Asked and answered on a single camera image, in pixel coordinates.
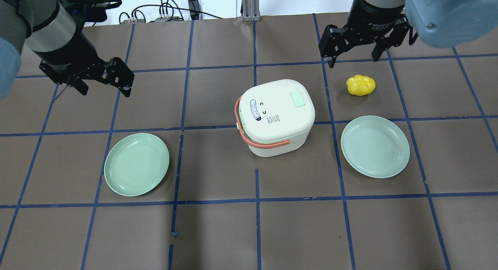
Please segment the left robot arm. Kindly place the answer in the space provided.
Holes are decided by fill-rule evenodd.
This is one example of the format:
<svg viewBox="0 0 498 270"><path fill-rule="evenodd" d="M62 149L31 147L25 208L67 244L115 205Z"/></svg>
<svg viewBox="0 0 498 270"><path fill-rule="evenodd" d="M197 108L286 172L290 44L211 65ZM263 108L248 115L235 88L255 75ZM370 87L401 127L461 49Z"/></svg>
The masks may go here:
<svg viewBox="0 0 498 270"><path fill-rule="evenodd" d="M1 0L1 98L21 67L23 47L40 57L39 69L55 84L86 95L85 80L116 87L129 97L134 73L119 57L104 61L82 31L85 23L107 20L122 0Z"/></svg>

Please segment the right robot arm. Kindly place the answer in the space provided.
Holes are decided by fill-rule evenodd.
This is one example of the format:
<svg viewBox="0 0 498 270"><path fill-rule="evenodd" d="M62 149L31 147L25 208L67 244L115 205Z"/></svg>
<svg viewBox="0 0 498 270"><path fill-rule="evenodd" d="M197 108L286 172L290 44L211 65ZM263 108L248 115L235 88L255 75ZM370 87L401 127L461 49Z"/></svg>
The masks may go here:
<svg viewBox="0 0 498 270"><path fill-rule="evenodd" d="M346 24L325 27L319 52L330 68L339 55L374 44L379 61L392 47L421 40L432 48L472 42L497 27L498 0L353 0Z"/></svg>

